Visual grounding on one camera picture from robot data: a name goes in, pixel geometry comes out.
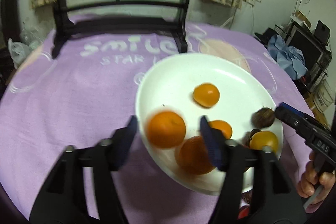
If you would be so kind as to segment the person's right hand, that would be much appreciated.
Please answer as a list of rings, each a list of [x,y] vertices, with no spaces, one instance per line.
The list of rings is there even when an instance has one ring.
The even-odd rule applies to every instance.
[[[310,199],[315,193],[315,186],[320,184],[323,189],[311,200],[310,206],[317,205],[325,200],[327,195],[330,193],[332,187],[335,184],[335,174],[324,172],[318,175],[314,168],[315,152],[311,152],[309,155],[309,162],[306,165],[306,170],[301,176],[301,180],[297,184],[297,192],[303,198]]]

